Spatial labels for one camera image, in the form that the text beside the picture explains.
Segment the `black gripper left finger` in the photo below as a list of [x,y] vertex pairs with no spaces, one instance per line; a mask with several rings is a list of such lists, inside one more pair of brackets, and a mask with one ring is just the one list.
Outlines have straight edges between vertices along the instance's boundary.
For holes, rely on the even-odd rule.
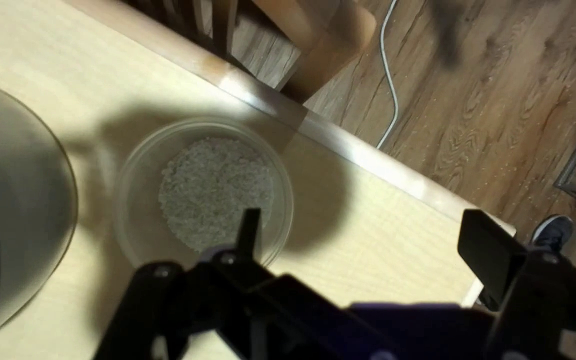
[[243,223],[236,237],[236,254],[241,257],[252,257],[256,249],[256,237],[261,228],[263,210],[249,208],[243,216]]

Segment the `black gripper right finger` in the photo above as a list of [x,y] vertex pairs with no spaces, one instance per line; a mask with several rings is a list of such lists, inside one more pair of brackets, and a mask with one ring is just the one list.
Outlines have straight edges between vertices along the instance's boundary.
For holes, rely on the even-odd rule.
[[524,267],[529,249],[483,210],[463,213],[459,254],[483,282],[478,299],[489,310],[529,308]]

